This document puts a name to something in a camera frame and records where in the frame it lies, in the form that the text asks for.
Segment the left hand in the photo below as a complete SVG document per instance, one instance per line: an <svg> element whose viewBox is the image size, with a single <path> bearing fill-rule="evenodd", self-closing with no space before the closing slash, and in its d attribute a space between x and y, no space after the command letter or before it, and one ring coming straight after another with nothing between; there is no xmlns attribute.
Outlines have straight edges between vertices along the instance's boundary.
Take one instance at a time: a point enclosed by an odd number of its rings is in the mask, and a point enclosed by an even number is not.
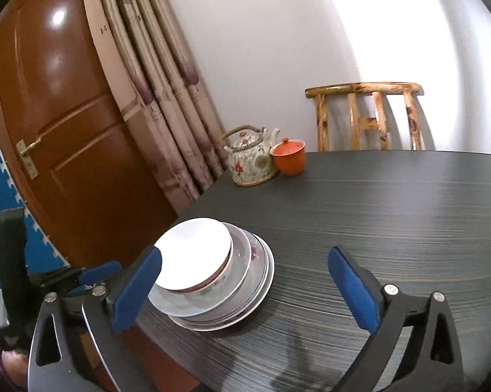
<svg viewBox="0 0 491 392"><path fill-rule="evenodd" d="M7 380L15 387L27 388L29 357L19 351L2 351L0 361Z"/></svg>

